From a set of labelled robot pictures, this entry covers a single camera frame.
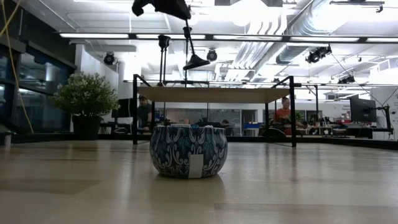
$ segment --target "monitor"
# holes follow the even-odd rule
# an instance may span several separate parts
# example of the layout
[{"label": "monitor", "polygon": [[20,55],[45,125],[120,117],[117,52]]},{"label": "monitor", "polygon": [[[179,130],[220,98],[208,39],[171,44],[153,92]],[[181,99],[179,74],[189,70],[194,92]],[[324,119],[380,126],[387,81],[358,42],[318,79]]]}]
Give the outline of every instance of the monitor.
[{"label": "monitor", "polygon": [[132,111],[134,110],[132,106],[133,99],[121,99],[118,100],[120,108],[118,110],[112,110],[112,118],[130,118],[132,116]]},{"label": "monitor", "polygon": [[351,97],[349,105],[351,107],[351,122],[377,122],[376,102],[374,100]]}]

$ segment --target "blue patterned pot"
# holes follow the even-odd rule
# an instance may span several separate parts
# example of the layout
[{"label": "blue patterned pot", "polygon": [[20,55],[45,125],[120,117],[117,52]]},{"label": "blue patterned pot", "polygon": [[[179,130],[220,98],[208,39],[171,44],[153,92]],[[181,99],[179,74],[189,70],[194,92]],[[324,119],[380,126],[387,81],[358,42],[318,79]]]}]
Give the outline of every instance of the blue patterned pot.
[{"label": "blue patterned pot", "polygon": [[162,175],[202,178],[217,174],[223,167],[228,143],[223,128],[154,128],[150,156]]}]

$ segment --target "wooden tabletop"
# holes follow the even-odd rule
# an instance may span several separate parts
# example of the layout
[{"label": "wooden tabletop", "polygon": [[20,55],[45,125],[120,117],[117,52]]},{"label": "wooden tabletop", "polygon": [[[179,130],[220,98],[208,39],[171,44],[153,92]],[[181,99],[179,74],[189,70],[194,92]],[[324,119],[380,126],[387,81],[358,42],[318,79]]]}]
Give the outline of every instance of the wooden tabletop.
[{"label": "wooden tabletop", "polygon": [[270,103],[289,94],[275,88],[138,87],[138,94],[154,102]]}]

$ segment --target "black planter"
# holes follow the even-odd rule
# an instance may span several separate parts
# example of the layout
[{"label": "black planter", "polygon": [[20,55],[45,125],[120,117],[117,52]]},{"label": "black planter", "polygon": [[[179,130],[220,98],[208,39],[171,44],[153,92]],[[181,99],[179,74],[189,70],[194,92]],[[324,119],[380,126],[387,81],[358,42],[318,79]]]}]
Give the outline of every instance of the black planter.
[{"label": "black planter", "polygon": [[97,140],[101,118],[99,116],[72,116],[73,132],[79,140]]}]

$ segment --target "yellow cable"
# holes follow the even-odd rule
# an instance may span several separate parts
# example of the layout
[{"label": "yellow cable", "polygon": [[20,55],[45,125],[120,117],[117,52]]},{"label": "yellow cable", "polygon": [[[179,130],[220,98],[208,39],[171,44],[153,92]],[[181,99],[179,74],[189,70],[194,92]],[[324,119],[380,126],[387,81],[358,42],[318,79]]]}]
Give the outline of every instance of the yellow cable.
[{"label": "yellow cable", "polygon": [[[8,25],[10,24],[12,18],[15,16],[15,13],[18,11],[18,7],[19,4],[21,3],[22,0],[19,0],[17,2],[17,6],[15,7],[14,11],[12,12],[10,18],[8,19],[8,21],[4,24],[4,27],[2,28],[1,32],[0,32],[0,37],[2,36],[2,34],[4,33],[4,31],[8,28]],[[6,5],[4,4],[4,0],[2,0],[2,8],[5,8]]]},{"label": "yellow cable", "polygon": [[[7,20],[7,17],[6,17],[6,8],[5,8],[5,5],[4,5],[4,0],[2,0],[2,16],[3,16],[3,18],[4,18],[4,21],[6,21],[6,20]],[[22,108],[24,109],[24,113],[25,113],[26,120],[27,120],[27,122],[29,123],[30,131],[32,131],[32,134],[34,134],[32,124],[30,123],[29,117],[28,117],[27,112],[26,112],[26,109],[25,109],[24,100],[22,99],[22,95],[21,95],[21,93],[19,92],[19,83],[18,83],[17,72],[16,72],[15,65],[14,65],[14,59],[13,59],[13,57],[12,57],[12,50],[11,50],[11,44],[10,44],[10,36],[9,36],[9,33],[8,33],[8,24],[6,24],[6,26],[5,26],[4,28],[5,28],[5,30],[6,30],[7,43],[8,43],[8,50],[9,50],[10,58],[11,58],[12,72],[13,72],[13,74],[14,74],[15,84],[16,84],[17,89],[18,89],[18,95],[19,95],[19,98],[21,99]]]}]

